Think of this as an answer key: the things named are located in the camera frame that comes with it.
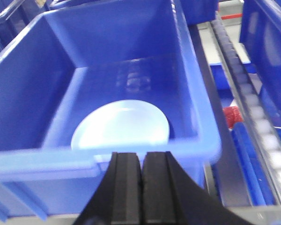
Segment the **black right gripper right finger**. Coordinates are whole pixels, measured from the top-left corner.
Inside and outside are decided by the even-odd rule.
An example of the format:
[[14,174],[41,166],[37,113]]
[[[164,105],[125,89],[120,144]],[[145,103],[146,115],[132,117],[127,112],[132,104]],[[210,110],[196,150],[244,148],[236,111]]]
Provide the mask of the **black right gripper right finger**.
[[248,225],[213,199],[170,152],[146,154],[143,171],[145,225]]

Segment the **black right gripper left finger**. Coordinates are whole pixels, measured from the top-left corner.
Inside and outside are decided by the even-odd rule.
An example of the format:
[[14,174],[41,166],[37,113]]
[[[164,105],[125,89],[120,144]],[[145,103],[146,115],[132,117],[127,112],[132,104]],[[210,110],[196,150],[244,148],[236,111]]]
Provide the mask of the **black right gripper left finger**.
[[141,170],[135,153],[112,154],[101,183],[74,224],[141,224]]

